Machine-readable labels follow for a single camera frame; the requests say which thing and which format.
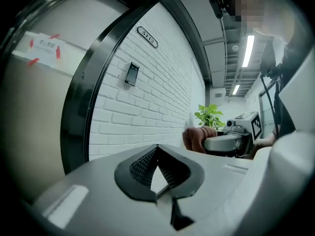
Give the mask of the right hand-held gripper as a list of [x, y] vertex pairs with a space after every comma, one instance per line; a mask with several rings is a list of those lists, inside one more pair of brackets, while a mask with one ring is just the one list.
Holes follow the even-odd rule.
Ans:
[[262, 133], [259, 113], [246, 112], [234, 119], [229, 119], [223, 130], [232, 134], [207, 138], [204, 140], [204, 148], [218, 152], [234, 150], [236, 157], [246, 157]]

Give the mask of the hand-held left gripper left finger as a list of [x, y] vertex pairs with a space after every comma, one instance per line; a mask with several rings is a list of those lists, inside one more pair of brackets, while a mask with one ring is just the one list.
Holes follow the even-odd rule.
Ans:
[[83, 164], [44, 191], [34, 207], [71, 236], [170, 236], [173, 228], [151, 190], [158, 146]]

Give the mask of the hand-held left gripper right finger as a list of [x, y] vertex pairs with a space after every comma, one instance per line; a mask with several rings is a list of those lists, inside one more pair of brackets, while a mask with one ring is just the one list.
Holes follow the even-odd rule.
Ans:
[[193, 195], [178, 199], [180, 211], [193, 221], [201, 220], [222, 204], [240, 184], [251, 161], [191, 152], [169, 146], [183, 160], [163, 153], [158, 161], [157, 190], [161, 197], [157, 207], [166, 219], [171, 219], [172, 194], [175, 187], [188, 182], [198, 187]]

